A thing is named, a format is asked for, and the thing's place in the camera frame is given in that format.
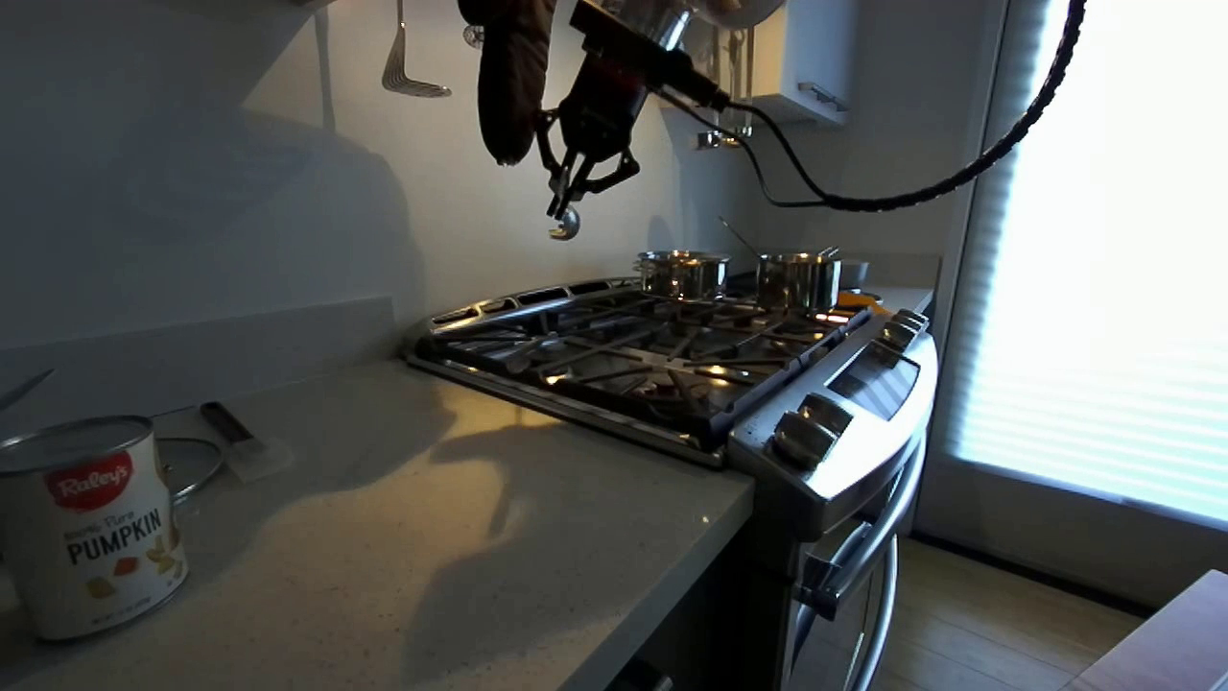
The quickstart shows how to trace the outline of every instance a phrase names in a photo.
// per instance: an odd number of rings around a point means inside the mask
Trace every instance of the can label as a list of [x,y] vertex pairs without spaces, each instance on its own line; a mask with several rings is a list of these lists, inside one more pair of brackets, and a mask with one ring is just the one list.
[[0,542],[47,641],[119,625],[187,574],[154,436],[70,468],[0,474]]

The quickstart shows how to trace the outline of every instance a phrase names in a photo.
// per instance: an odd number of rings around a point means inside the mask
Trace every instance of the oven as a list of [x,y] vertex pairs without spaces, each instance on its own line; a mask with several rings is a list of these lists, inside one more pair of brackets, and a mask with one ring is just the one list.
[[702,601],[681,607],[707,625],[663,620],[626,688],[869,688],[935,390],[930,300],[883,304],[800,309],[738,281],[699,300],[613,277],[432,314],[402,355],[663,462],[757,481],[747,526],[690,595]]

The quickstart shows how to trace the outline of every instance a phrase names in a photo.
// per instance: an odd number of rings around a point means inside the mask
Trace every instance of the floor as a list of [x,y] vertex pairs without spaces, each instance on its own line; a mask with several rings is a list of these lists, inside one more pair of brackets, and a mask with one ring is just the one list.
[[874,691],[1061,691],[1139,618],[907,542]]

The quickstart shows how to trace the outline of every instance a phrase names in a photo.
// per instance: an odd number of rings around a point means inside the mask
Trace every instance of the stove burner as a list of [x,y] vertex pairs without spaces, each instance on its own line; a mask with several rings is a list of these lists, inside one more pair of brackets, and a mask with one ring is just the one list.
[[869,314],[762,309],[751,300],[674,304],[632,285],[581,285],[432,320],[413,355],[516,380],[517,390],[618,409],[699,449],[802,373]]

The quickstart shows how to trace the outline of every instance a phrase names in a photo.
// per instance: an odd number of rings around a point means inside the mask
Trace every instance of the black cable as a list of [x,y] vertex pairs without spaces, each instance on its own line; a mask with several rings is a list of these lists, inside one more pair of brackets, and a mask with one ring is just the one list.
[[977,171],[985,171],[991,163],[997,163],[1016,143],[1027,139],[1027,129],[1041,123],[1045,108],[1054,101],[1061,84],[1067,82],[1067,70],[1073,62],[1073,44],[1078,44],[1078,29],[1082,29],[1082,16],[1085,16],[1085,0],[1071,0],[1067,2],[1067,23],[1063,23],[1063,39],[1054,44],[1054,56],[1049,65],[1049,75],[1041,84],[1041,91],[1034,94],[1027,112],[991,146],[981,151],[970,163],[956,169],[953,176],[915,188],[915,193],[899,193],[899,197],[837,197],[825,193],[821,184],[814,184],[814,176],[807,171],[802,157],[794,152],[794,146],[784,139],[779,123],[751,105],[729,105],[733,112],[747,112],[751,117],[762,117],[766,129],[777,133],[777,143],[784,146],[784,152],[789,157],[794,171],[802,176],[802,184],[816,197],[816,201],[777,201],[766,193],[766,176],[760,157],[751,152],[747,139],[716,128],[716,133],[741,143],[738,151],[747,152],[757,179],[766,197],[766,202],[777,207],[832,207],[832,211],[903,211],[903,207],[916,207],[930,202],[935,197],[948,197],[956,188],[962,188],[968,179],[976,179]]

